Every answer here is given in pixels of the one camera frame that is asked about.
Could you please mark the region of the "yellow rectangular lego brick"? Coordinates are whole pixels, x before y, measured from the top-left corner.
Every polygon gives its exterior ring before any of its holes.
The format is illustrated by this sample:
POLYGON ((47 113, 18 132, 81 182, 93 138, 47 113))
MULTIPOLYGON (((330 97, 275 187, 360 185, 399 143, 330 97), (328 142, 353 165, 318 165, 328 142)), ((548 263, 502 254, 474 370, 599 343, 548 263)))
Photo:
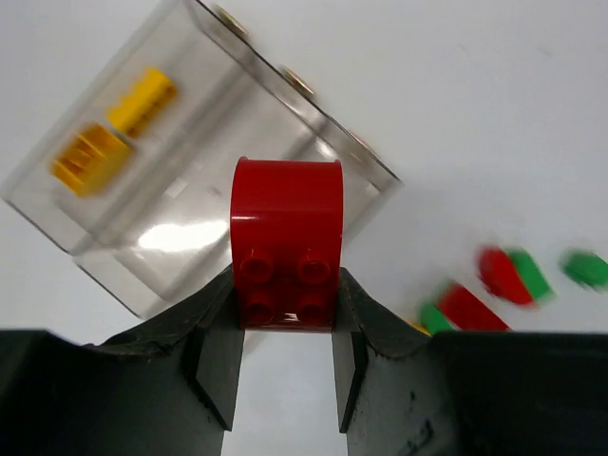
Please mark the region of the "yellow rectangular lego brick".
POLYGON ((163 72, 150 67, 106 111, 106 118, 119 133, 129 138, 138 138, 177 93, 178 89, 163 72))

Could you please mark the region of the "yellow rounded lego brick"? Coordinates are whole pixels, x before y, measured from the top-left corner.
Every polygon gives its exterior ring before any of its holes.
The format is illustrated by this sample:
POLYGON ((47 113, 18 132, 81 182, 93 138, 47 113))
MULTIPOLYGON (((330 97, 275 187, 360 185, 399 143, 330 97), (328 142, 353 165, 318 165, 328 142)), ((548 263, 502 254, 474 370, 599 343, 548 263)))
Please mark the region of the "yellow rounded lego brick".
POLYGON ((100 123, 88 123, 53 158, 50 174, 79 198, 102 193, 134 151, 100 123))

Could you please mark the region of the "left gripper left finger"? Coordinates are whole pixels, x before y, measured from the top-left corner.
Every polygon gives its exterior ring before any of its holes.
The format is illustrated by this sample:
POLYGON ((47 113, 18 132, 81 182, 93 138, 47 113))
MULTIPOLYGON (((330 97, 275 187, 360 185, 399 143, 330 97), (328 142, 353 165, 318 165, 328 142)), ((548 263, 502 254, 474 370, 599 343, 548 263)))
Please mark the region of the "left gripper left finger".
POLYGON ((5 455, 218 455, 244 332, 231 269, 100 345, 1 333, 5 455))

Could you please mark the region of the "red rounded lego brick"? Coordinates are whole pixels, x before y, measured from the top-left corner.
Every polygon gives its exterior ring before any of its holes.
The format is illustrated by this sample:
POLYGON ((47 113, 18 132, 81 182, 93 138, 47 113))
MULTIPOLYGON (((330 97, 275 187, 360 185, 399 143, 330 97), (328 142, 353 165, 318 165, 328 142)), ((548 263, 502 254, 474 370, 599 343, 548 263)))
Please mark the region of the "red rounded lego brick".
POLYGON ((240 158, 230 241, 242 328, 331 331, 343 231, 339 161, 240 158))

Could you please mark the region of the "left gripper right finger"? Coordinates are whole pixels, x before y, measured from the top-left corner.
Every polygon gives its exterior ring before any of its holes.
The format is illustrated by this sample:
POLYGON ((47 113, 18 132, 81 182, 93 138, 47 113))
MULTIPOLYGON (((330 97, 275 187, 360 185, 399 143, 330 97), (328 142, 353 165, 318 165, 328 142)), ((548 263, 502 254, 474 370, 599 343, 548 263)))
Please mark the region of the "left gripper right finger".
POLYGON ((351 455, 603 455, 603 334, 427 336, 339 277, 332 352, 351 455))

